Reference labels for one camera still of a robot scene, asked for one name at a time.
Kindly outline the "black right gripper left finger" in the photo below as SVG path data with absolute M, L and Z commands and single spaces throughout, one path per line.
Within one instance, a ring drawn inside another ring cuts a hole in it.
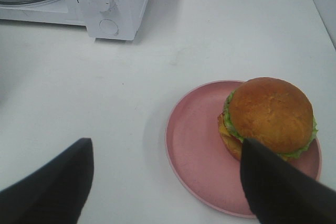
M 77 223 L 93 175 L 92 140 L 81 138 L 1 191 L 1 223 Z

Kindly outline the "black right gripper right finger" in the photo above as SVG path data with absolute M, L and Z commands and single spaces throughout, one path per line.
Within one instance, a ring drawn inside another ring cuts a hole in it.
M 245 139 L 240 181 L 260 223 L 335 223 L 335 191 L 255 139 Z

